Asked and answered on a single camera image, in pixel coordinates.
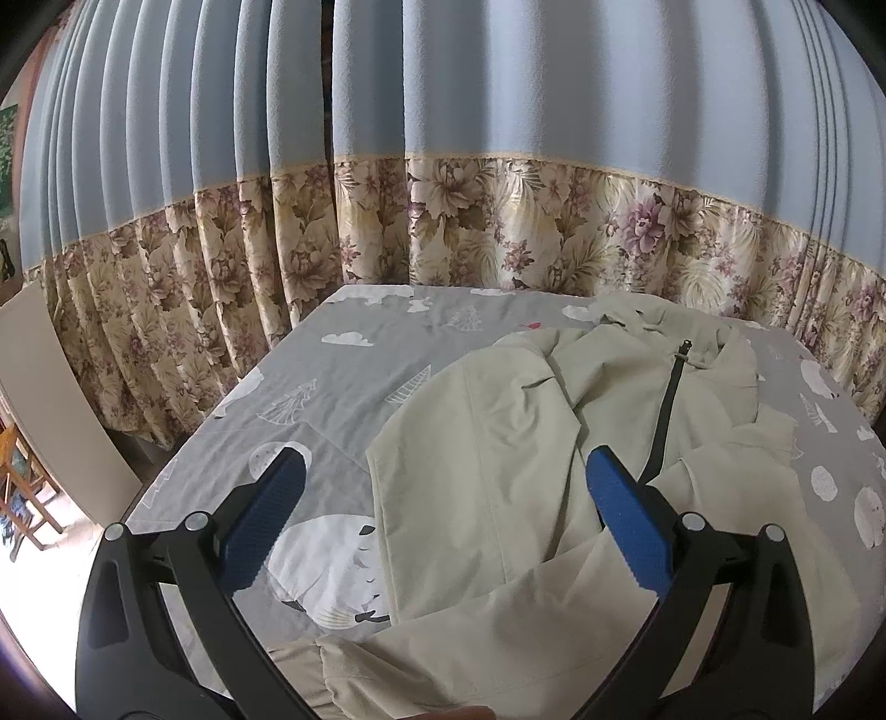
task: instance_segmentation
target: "bed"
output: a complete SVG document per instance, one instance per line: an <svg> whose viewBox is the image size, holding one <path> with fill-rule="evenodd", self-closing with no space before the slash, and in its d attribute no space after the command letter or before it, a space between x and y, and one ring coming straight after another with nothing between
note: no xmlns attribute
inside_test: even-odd
<svg viewBox="0 0 886 720"><path fill-rule="evenodd" d="M165 530L193 511L211 512L232 488L258 478L280 449L294 447L310 463L305 495L259 577L235 601L267 649L326 632L365 638L388 626L384 589L373 590L382 583L372 584L370 441L454 360L514 332L587 328L589 302L495 289L345 286L240 381L160 473L128 525L136 533ZM847 640L844 676L886 610L886 450L790 334L730 322L756 352L760 402L797 419L793 466L807 512L859 598L859 633ZM357 550L368 552L355 564ZM175 589L165 595L198 679L221 690Z"/></svg>

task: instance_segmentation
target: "cloud print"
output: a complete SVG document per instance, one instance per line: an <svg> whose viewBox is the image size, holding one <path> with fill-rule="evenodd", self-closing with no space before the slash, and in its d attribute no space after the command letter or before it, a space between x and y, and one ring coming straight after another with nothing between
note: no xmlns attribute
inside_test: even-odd
<svg viewBox="0 0 886 720"><path fill-rule="evenodd" d="M827 382L821 377L821 365L814 360L802 360L800 362L800 373L803 375L806 385L809 386L809 389L811 389L813 393L821 395L822 397L836 397L836 395L831 392Z"/></svg>
<svg viewBox="0 0 886 720"><path fill-rule="evenodd" d="M580 308L576 305L567 305L562 312L568 318L580 320L583 323L593 323L598 319L590 308Z"/></svg>
<svg viewBox="0 0 886 720"><path fill-rule="evenodd" d="M431 309L431 301L428 298L415 298L409 301L407 312L427 312Z"/></svg>
<svg viewBox="0 0 886 720"><path fill-rule="evenodd" d="M514 293L500 290L497 287L475 287L471 289L472 295L486 295L487 297L498 297L499 295L513 295Z"/></svg>
<svg viewBox="0 0 886 720"><path fill-rule="evenodd" d="M340 287L327 302L342 302L348 298L362 298L367 305L378 305L388 295L411 298L415 290L400 285L345 285Z"/></svg>
<svg viewBox="0 0 886 720"><path fill-rule="evenodd" d="M265 376L261 374L258 365L253 367L246 376L234 386L234 389L222 398L218 407L213 410L213 415L216 418L223 418L228 412L228 405L241 397L249 395L264 379Z"/></svg>
<svg viewBox="0 0 886 720"><path fill-rule="evenodd" d="M373 343L369 342L359 333L341 333L336 335L323 335L320 342L329 342L332 345L356 345L359 348L371 348Z"/></svg>

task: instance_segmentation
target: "floral curtain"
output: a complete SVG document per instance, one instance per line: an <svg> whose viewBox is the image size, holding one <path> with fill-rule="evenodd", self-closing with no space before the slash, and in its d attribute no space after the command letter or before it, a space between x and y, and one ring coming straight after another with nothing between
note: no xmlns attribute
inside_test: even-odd
<svg viewBox="0 0 886 720"><path fill-rule="evenodd" d="M335 182L349 282L662 295L786 328L882 410L886 282L756 209L528 157L341 160Z"/></svg>
<svg viewBox="0 0 886 720"><path fill-rule="evenodd" d="M328 177L203 190L26 272L105 427L172 447L341 285Z"/></svg>

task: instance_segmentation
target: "light blue curtain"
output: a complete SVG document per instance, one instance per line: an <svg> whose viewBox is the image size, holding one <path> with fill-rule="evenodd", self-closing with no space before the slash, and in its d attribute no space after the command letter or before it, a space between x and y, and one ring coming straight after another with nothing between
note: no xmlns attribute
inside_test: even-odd
<svg viewBox="0 0 886 720"><path fill-rule="evenodd" d="M315 0L78 0L50 48L22 261L106 426L171 446L341 284L320 20Z"/></svg>
<svg viewBox="0 0 886 720"><path fill-rule="evenodd" d="M621 287L886 396L886 98L814 0L338 0L345 271Z"/></svg>

